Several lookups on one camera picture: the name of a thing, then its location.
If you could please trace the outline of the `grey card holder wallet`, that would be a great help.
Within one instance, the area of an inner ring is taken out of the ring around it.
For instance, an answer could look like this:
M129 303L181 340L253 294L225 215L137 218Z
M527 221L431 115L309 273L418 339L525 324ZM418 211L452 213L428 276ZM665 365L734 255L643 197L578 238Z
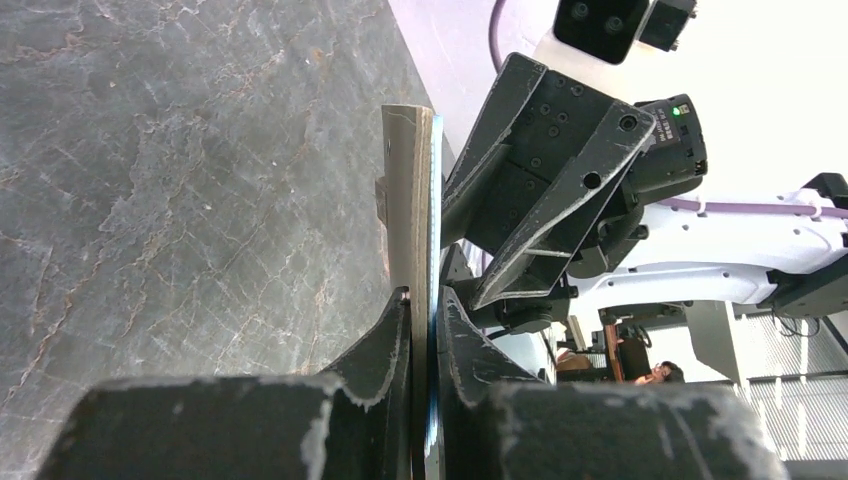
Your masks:
M381 115L390 281L407 289L411 313L412 477L425 479L431 432L430 330L440 267L442 124L425 106L386 104Z

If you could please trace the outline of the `person in red shirt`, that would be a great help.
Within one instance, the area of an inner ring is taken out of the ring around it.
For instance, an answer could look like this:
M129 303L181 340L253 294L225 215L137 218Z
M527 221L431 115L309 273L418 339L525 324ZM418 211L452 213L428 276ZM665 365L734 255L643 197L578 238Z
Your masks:
M658 363L648 374L642 375L633 381L637 385L684 382L685 374L683 370L671 361Z

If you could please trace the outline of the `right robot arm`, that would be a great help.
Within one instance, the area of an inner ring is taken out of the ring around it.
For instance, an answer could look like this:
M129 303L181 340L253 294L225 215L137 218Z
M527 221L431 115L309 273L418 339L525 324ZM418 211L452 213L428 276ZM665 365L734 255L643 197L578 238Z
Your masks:
M491 256L452 288L478 326L513 329L563 320L571 305L844 310L842 177L764 202L701 200L707 170L688 96L628 104L513 53L445 187L443 242Z

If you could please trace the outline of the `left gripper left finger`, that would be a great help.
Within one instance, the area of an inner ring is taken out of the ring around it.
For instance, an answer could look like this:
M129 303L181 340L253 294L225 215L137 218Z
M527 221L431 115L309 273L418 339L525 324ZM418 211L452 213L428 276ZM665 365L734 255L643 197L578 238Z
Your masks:
M407 479L405 289L314 375L123 378L72 409L41 479Z

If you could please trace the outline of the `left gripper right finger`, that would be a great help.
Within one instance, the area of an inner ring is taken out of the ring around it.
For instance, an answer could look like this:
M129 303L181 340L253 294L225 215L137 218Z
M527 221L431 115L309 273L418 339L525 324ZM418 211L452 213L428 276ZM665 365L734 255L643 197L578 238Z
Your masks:
M732 392L614 382L552 385L440 294L445 479L785 479L757 416Z

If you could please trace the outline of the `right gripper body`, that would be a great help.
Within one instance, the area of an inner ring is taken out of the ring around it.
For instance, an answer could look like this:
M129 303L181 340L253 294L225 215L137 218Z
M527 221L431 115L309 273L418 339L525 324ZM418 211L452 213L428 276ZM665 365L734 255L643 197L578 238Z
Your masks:
M513 53L444 187L443 242L490 256L451 287L481 328L563 321L577 280L615 270L649 237L646 207L707 170L687 95L629 104Z

